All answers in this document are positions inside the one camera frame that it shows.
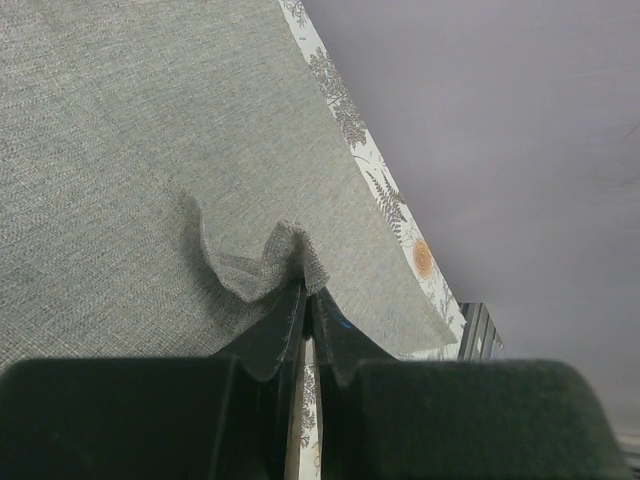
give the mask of floral patterned paper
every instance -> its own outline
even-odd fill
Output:
[[[391,231],[402,246],[405,258],[416,276],[416,280],[458,339],[456,343],[438,349],[402,353],[398,355],[398,358],[403,360],[455,360],[458,357],[465,320],[431,255],[429,245],[420,233],[382,154],[352,102],[349,92],[342,83],[342,79],[331,62],[301,1],[278,1],[293,37],[318,81],[327,106],[342,130],[353,159],[369,185],[369,189]],[[311,479],[319,478],[321,470],[313,365],[305,366],[304,375],[305,396],[303,399],[300,478]]]

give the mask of cut fabric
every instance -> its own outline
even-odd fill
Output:
[[[0,17],[0,368],[212,354],[300,272],[391,352],[455,341],[275,0]]]

